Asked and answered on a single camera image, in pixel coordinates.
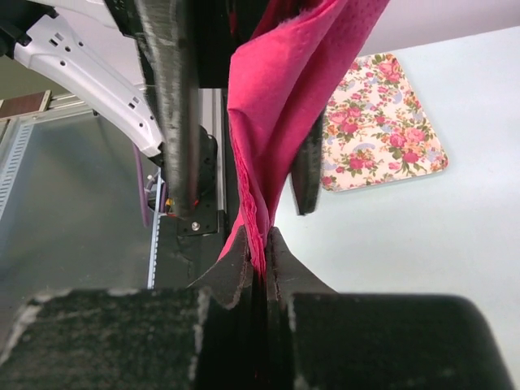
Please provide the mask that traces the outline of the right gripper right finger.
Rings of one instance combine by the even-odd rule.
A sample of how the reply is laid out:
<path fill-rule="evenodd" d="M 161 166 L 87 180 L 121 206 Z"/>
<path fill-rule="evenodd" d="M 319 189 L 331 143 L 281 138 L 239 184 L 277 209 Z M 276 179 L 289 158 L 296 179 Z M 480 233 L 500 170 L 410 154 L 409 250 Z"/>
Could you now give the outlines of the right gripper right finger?
<path fill-rule="evenodd" d="M 511 389 L 487 320 L 464 297 L 341 293 L 279 229 L 266 246 L 273 389 Z"/>

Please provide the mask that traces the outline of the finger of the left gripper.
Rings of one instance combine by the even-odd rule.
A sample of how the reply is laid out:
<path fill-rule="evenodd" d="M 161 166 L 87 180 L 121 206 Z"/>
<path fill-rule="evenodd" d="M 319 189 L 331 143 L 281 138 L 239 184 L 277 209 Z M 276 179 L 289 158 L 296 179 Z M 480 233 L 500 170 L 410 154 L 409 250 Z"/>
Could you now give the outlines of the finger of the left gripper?
<path fill-rule="evenodd" d="M 189 1 L 137 1 L 154 72 L 165 181 L 173 213 L 185 218 L 197 197 L 200 128 L 197 60 Z"/>
<path fill-rule="evenodd" d="M 324 115 L 322 111 L 314 121 L 292 162 L 292 191 L 299 215 L 313 213 L 317 205 L 322 172 Z"/>

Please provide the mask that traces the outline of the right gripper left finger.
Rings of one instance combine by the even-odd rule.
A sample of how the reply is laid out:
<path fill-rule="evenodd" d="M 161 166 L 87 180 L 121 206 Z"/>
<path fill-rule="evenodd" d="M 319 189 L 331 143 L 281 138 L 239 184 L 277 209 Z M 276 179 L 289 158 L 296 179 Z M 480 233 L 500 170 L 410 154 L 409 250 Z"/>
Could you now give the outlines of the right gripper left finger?
<path fill-rule="evenodd" d="M 240 229 L 187 288 L 36 295 L 2 349 L 2 388 L 249 388 L 248 256 Z"/>

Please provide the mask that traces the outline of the pink paper napkin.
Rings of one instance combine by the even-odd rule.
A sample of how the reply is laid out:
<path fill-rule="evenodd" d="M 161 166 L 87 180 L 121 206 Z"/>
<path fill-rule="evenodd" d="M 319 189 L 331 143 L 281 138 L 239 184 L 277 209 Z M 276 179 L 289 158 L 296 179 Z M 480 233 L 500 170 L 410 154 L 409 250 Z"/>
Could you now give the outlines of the pink paper napkin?
<path fill-rule="evenodd" d="M 314 121 L 387 7 L 386 0 L 270 1 L 231 58 L 227 114 L 253 268 L 284 182 Z"/>

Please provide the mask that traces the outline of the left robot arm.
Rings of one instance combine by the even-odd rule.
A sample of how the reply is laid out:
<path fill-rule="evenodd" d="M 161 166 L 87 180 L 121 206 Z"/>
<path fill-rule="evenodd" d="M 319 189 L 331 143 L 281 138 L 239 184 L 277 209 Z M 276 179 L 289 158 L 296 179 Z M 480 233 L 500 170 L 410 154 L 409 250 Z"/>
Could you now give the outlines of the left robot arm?
<path fill-rule="evenodd" d="M 67 1 L 65 7 L 135 38 L 152 84 L 140 92 L 89 48 L 60 2 L 4 1 L 1 52 L 87 102 L 164 171 L 174 211 L 192 213 L 200 173 L 194 35 L 184 1 Z"/>

